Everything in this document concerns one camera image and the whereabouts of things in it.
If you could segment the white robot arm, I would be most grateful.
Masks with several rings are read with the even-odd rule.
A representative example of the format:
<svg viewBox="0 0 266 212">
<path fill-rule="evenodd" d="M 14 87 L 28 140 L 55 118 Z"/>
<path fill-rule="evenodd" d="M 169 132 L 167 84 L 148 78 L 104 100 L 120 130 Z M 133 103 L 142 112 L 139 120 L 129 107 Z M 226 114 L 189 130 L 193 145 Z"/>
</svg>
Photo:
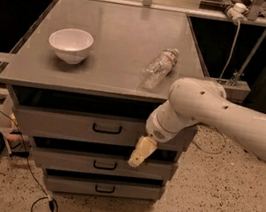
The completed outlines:
<svg viewBox="0 0 266 212">
<path fill-rule="evenodd" d="M 217 82 L 182 78 L 172 83 L 168 99 L 154 110 L 129 157 L 139 167 L 157 148 L 187 127 L 212 126 L 266 163 L 266 114 L 233 104 Z"/>
</svg>

